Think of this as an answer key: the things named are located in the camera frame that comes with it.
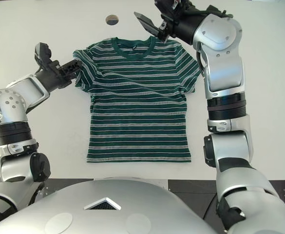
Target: round hole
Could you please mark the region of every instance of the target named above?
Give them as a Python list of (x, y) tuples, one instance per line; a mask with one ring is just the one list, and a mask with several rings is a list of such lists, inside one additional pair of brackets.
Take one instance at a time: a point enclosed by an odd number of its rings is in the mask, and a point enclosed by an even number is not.
[(108, 25), (116, 25), (118, 23), (118, 17), (116, 15), (109, 15), (105, 18), (105, 22)]

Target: t-shirt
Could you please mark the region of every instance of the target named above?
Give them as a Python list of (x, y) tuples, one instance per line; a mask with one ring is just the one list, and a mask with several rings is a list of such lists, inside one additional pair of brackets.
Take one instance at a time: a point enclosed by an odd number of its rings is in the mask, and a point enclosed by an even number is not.
[(73, 57), (91, 98), (87, 162), (191, 162), (185, 93), (200, 72), (179, 42), (111, 38)]

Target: shirt sleeve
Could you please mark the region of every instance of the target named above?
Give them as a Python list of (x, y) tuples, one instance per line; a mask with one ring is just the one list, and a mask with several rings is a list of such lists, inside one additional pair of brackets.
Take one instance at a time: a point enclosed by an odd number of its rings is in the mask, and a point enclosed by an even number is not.
[(176, 49), (176, 72), (180, 80), (181, 86), (185, 89), (185, 93), (195, 92), (195, 82), (200, 75), (200, 69), (197, 61), (193, 59), (189, 53), (179, 45)]
[(96, 64), (92, 57), (92, 53), (88, 49), (73, 52), (73, 58), (82, 62), (82, 68), (76, 77), (75, 87), (87, 93), (90, 92), (97, 73)]

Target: table surface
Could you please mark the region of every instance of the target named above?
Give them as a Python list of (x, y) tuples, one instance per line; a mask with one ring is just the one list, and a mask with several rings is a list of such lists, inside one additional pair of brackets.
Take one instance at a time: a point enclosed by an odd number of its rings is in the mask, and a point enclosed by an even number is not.
[[(252, 166), (268, 179), (285, 179), (285, 4), (246, 0), (193, 1), (227, 9), (243, 28), (240, 55), (245, 64), (247, 111), (254, 144)], [(53, 60), (64, 64), (75, 49), (105, 38), (146, 39), (149, 34), (133, 12), (161, 23), (153, 0), (14, 0), (0, 2), (0, 88), (37, 70), (34, 46), (48, 43)], [(109, 26), (107, 15), (119, 23)], [(183, 43), (194, 55), (191, 46)], [(86, 163), (89, 141), (89, 97), (73, 85), (56, 90), (31, 113), (29, 124), (39, 151), (51, 163), (53, 178), (128, 176), (165, 179), (215, 179), (204, 162), (203, 137), (208, 135), (203, 78), (187, 96), (187, 135), (191, 163)]]

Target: vent grille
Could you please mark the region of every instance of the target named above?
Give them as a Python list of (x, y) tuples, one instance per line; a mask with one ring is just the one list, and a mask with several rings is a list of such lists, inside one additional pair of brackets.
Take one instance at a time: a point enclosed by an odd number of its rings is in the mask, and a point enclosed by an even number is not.
[(84, 210), (117, 210), (119, 211), (121, 206), (108, 197), (97, 200), (88, 206), (84, 207)]

